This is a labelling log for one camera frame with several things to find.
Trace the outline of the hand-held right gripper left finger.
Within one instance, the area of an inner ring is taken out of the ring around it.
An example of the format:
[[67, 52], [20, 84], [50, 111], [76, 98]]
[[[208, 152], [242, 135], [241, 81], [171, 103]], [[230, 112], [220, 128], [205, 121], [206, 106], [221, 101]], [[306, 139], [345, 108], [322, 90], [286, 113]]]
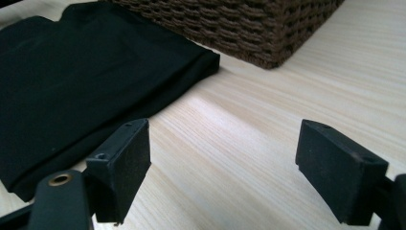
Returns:
[[86, 158], [87, 195], [98, 222], [124, 222], [151, 165], [148, 129], [148, 119], [123, 124]]

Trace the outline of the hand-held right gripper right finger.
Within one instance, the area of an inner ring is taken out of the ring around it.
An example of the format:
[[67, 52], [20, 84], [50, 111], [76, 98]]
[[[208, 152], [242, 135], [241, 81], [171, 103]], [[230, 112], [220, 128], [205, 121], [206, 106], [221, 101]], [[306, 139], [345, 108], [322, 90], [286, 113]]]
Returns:
[[303, 120], [295, 163], [339, 222], [371, 222], [372, 194], [389, 163], [331, 126]]

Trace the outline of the black cloth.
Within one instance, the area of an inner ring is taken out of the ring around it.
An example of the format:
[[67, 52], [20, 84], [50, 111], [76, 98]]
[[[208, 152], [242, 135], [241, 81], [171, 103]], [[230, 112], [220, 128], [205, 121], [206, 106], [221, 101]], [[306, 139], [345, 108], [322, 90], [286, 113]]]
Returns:
[[122, 124], [215, 74], [220, 56], [108, 2], [0, 31], [0, 181], [24, 201]]

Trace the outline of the brown woven basket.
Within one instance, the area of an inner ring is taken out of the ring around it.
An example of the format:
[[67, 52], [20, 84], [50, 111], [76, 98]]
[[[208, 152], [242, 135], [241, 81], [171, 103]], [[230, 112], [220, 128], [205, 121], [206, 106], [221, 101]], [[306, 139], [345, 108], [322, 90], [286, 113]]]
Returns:
[[263, 69], [282, 66], [345, 0], [102, 0]]

